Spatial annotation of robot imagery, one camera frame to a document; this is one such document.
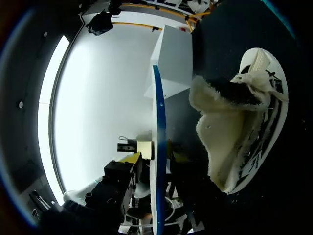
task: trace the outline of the black surface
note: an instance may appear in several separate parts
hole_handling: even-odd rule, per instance
[[[259,0],[225,0],[206,16],[192,34],[194,73],[205,79],[231,79],[241,57],[253,47],[271,52],[284,69],[289,88],[289,110],[284,128],[249,185],[225,197],[225,226],[216,230],[244,234],[308,225],[310,151],[304,112],[311,103],[306,63],[280,20]],[[165,100],[168,138],[181,143],[191,159],[207,164],[207,152],[196,134],[200,114],[188,101],[189,91]],[[214,210],[207,212],[214,216]]]
[[[37,115],[46,68],[60,38],[66,35],[73,40],[82,24],[79,16],[71,18],[70,10],[67,20],[55,10],[44,6],[29,8],[1,51],[1,157],[19,193],[44,174]]]

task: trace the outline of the black clamp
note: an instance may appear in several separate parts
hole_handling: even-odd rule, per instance
[[[152,32],[154,32],[155,30],[159,30],[160,28],[158,28],[158,27],[153,27],[152,28]]]

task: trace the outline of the light fixture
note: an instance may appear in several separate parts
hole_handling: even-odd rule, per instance
[[[65,36],[63,36],[52,54],[51,60],[45,72],[38,107],[38,140],[41,160],[43,162],[45,175],[49,182],[50,188],[59,205],[62,205],[64,200],[52,163],[49,138],[49,111],[53,85],[68,45],[69,41]]]

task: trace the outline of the blue edge strip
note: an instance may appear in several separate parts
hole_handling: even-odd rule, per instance
[[[156,112],[157,112],[157,173],[156,173],[156,214],[157,235],[164,230],[165,221],[165,174],[166,174],[166,117],[161,75],[157,65],[153,65],[156,80]]]

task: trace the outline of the white panel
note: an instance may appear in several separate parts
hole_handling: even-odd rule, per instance
[[[190,86],[192,80],[192,37],[165,27],[158,61],[161,78]]]

